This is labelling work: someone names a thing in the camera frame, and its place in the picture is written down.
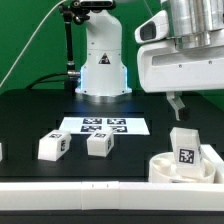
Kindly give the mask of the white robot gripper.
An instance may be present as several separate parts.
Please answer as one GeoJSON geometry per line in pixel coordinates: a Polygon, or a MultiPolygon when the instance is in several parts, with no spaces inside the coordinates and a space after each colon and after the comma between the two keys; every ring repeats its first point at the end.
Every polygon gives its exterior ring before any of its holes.
{"type": "Polygon", "coordinates": [[[224,23],[220,10],[162,10],[135,30],[138,75],[149,93],[167,92],[177,121],[190,109],[178,91],[224,88],[224,23]]]}

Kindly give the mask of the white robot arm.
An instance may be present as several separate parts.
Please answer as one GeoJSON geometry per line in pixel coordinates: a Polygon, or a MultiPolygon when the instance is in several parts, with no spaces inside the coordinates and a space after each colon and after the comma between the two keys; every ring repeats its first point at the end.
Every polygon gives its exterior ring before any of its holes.
{"type": "MultiPolygon", "coordinates": [[[[122,0],[73,0],[72,19],[86,25],[87,60],[76,93],[93,101],[129,94],[121,60],[122,27],[108,13],[122,0]]],[[[160,0],[161,10],[135,30],[140,85],[164,92],[176,118],[189,110],[183,91],[224,89],[224,0],[160,0]]]]}

